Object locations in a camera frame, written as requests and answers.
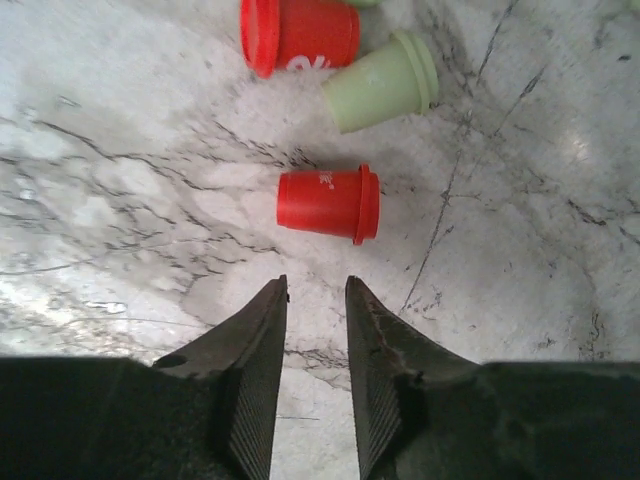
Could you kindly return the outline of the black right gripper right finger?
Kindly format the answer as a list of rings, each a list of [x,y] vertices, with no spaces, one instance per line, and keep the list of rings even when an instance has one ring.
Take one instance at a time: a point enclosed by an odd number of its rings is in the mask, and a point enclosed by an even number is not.
[[[345,288],[364,479],[635,479],[635,362],[477,364]]]

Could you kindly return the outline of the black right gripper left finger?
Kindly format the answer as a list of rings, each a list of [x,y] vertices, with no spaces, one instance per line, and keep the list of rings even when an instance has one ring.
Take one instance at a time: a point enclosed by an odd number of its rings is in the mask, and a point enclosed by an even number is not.
[[[266,479],[287,280],[145,365],[118,357],[1,361],[5,479]]]

